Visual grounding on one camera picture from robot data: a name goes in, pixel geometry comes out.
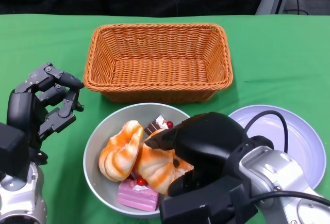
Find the pink cake slice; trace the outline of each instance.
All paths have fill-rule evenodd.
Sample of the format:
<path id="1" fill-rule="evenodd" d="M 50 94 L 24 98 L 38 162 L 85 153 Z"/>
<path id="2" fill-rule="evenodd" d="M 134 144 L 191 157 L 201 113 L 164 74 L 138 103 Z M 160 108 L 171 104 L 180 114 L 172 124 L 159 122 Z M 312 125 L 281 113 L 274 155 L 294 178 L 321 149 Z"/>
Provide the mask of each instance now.
<path id="1" fill-rule="evenodd" d="M 155 211 L 158 195 L 148 186 L 138 186 L 134 180 L 126 179 L 119 185 L 117 202 L 139 210 Z"/>

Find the chocolate cake slice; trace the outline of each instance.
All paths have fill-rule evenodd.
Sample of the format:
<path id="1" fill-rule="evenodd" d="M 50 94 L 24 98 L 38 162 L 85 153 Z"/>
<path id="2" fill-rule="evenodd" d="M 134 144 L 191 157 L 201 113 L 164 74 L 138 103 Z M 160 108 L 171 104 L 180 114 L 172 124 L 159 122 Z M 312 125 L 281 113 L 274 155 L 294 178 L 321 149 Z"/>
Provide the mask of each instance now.
<path id="1" fill-rule="evenodd" d="M 157 117 L 154 121 L 152 121 L 147 127 L 145 127 L 144 131 L 147 135 L 151 135 L 156 130 L 160 129 L 168 129 L 167 120 L 163 116 Z"/>

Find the white plate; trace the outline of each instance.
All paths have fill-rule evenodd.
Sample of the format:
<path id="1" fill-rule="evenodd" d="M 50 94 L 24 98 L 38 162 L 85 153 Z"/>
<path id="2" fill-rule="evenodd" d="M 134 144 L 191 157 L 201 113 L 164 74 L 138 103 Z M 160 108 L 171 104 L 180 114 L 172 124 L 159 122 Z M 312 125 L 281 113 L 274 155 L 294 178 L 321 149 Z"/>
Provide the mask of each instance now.
<path id="1" fill-rule="evenodd" d="M 229 116 L 245 127 L 255 115 L 265 110 L 275 110 L 283 115 L 288 125 L 288 154 L 298 162 L 309 185 L 315 189 L 325 173 L 326 155 L 320 137 L 305 120 L 286 109 L 269 105 L 247 106 Z M 284 150 L 283 125 L 275 115 L 259 118 L 247 133 L 249 137 L 262 135 L 274 143 L 274 149 Z"/>

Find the red berry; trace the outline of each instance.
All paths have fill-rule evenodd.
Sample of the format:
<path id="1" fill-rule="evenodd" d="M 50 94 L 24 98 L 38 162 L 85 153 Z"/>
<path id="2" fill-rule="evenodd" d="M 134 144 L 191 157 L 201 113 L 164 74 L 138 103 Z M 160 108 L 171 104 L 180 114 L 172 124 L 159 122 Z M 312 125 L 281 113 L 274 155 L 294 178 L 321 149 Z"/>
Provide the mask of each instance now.
<path id="1" fill-rule="evenodd" d="M 137 180 L 137 184 L 138 184 L 139 186 L 144 186 L 144 185 L 146 185 L 146 180 L 144 180 L 143 178 L 139 178 L 139 179 Z"/>
<path id="2" fill-rule="evenodd" d="M 174 124 L 173 124 L 173 122 L 171 122 L 171 121 L 168 121 L 166 124 L 167 124 L 167 127 L 168 127 L 169 129 L 171 129 L 171 128 L 174 127 Z"/>

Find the toy food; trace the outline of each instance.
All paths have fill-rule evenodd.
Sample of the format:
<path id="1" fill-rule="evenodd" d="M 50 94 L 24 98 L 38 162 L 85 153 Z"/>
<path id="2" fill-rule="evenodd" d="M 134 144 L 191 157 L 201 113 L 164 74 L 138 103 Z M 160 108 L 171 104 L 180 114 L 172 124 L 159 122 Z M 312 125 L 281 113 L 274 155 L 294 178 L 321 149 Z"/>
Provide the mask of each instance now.
<path id="1" fill-rule="evenodd" d="M 143 127 L 138 121 L 128 121 L 122 130 L 111 137 L 98 160 L 101 173 L 113 181 L 126 179 L 142 148 Z"/>
<path id="2" fill-rule="evenodd" d="M 153 132 L 159 129 L 171 129 L 173 122 L 166 120 L 163 116 L 157 117 L 154 121 L 144 128 L 147 135 L 151 135 Z"/>
<path id="3" fill-rule="evenodd" d="M 126 179 L 119 185 L 117 202 L 139 210 L 155 211 L 158 196 L 149 186 L 141 185 L 137 180 Z"/>
<path id="4" fill-rule="evenodd" d="M 150 137 L 161 131 L 163 129 L 155 131 Z M 193 169 L 192 165 L 178 158 L 174 150 L 152 149 L 145 144 L 139 152 L 135 167 L 153 190 L 165 195 L 174 180 Z"/>

